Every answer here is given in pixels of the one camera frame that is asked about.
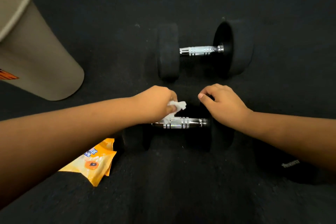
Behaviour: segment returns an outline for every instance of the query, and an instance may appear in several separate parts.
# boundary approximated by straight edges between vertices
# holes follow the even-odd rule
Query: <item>trash can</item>
[[[53,101],[82,85],[83,69],[32,0],[0,0],[0,80]]]

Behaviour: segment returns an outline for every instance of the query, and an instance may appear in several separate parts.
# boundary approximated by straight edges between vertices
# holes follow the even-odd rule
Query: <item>floor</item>
[[[1,82],[2,120],[128,97],[166,85],[197,103],[206,85],[232,87],[261,112],[336,118],[334,0],[34,0],[86,73],[80,90],[48,102]],[[180,46],[209,45],[224,19],[256,24],[255,52],[242,74],[220,79],[183,61],[173,84],[158,79],[155,28],[176,22]],[[213,155],[154,138],[148,152],[124,153],[97,188],[56,173],[0,212],[4,223],[334,223],[334,185],[296,184],[260,170],[251,138]]]

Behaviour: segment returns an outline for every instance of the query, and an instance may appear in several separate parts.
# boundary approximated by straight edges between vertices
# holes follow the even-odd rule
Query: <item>person's right hand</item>
[[[198,98],[212,117],[230,128],[240,128],[245,118],[252,112],[229,86],[220,84],[207,86],[199,93]]]

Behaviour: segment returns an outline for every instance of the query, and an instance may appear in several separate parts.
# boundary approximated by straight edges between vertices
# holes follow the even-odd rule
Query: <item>wipes package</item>
[[[105,139],[60,171],[81,173],[93,186],[98,186],[104,175],[110,175],[112,159],[117,153],[113,150],[113,143],[113,138]]]
[[[181,110],[184,110],[187,106],[187,103],[185,101],[176,102],[176,101],[170,101],[168,105],[175,105],[176,106],[176,112],[168,114],[166,117],[163,118],[163,123],[169,124],[169,121],[171,118],[175,117],[175,114]]]

